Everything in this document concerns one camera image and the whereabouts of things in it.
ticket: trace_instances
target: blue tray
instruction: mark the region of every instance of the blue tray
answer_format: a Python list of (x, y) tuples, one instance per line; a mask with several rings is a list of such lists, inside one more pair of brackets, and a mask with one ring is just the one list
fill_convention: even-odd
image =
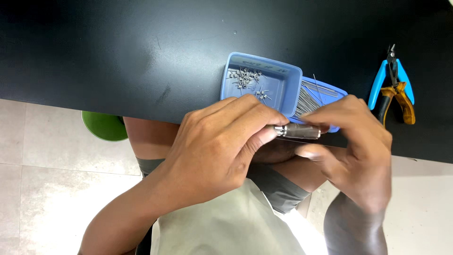
[[(229, 69), (250, 68), (251, 70), (261, 71), (258, 84), (252, 80), (252, 88), (238, 89), (236, 78), (229, 78)], [(272, 100), (265, 98), (260, 100), (264, 104), (281, 112), (285, 117), (291, 117), (296, 110), (297, 100), (299, 99), (299, 90), (302, 81), (302, 70), (290, 64), (280, 61), (267, 59), (250, 54), (233, 52), (228, 56), (228, 60), (223, 72), (222, 89), (220, 91), (220, 100), (228, 97), (240, 97), (244, 94), (253, 94), (255, 91), (266, 91), (266, 95)]]
[[(302, 80), (304, 81), (308, 81), (308, 82), (311, 82), (311, 83), (315, 83), (315, 80), (312, 79), (312, 78), (308, 78), (308, 77), (302, 77)], [(316, 82), (318, 83), (318, 85), (321, 85), (323, 87), (326, 87), (326, 88), (330, 88), (330, 89), (333, 89), (335, 90), (336, 92), (338, 92), (338, 97), (333, 97), (333, 96), (329, 96), (329, 95), (326, 95), (326, 94), (323, 94), (321, 93), (321, 99), (323, 100), (323, 103), (324, 105), (326, 104), (330, 104), (330, 103), (333, 103), (337, 100), (340, 100), (341, 98), (343, 98), (344, 96), (347, 95), (347, 92), (342, 90), (342, 89), (339, 89), (337, 87), (334, 87), (330, 84), (327, 84), (327, 83), (324, 83), (324, 82), (321, 82), (321, 81), (318, 81), (316, 80)], [(307, 87), (305, 86), (302, 86), (301, 89), (305, 89), (305, 91), (307, 91), (307, 93), (319, 104), (319, 105), (323, 105), (323, 103), (321, 103), (321, 100), (319, 100), (319, 94), (318, 92), (316, 92), (316, 90), (312, 90), (312, 89), (308, 89)], [(303, 124), (304, 122), (299, 120), (297, 117), (295, 116), (292, 116), (290, 118), (288, 118), (289, 121), (291, 122), (294, 122), (294, 123), (300, 123), (300, 124)], [(331, 126), (330, 129), (329, 129), (329, 133), (335, 133), (337, 132), (338, 130), (340, 130), (339, 127), (336, 127), (336, 126)]]

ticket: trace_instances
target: black tabletop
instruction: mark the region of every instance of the black tabletop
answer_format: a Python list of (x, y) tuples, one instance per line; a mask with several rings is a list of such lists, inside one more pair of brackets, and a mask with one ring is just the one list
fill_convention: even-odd
[[(0, 3), (0, 98), (179, 123), (220, 98), (233, 51), (299, 66), (368, 99), (389, 44), (415, 125), (387, 114), (394, 155), (453, 162), (447, 0), (104, 0)], [(340, 133), (322, 143), (345, 146)]]

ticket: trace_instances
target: green container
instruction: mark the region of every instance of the green container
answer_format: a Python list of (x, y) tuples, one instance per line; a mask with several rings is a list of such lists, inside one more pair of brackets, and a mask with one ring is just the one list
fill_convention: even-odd
[(82, 120), (88, 131), (99, 139), (107, 142), (120, 142), (127, 139), (122, 117), (82, 111)]

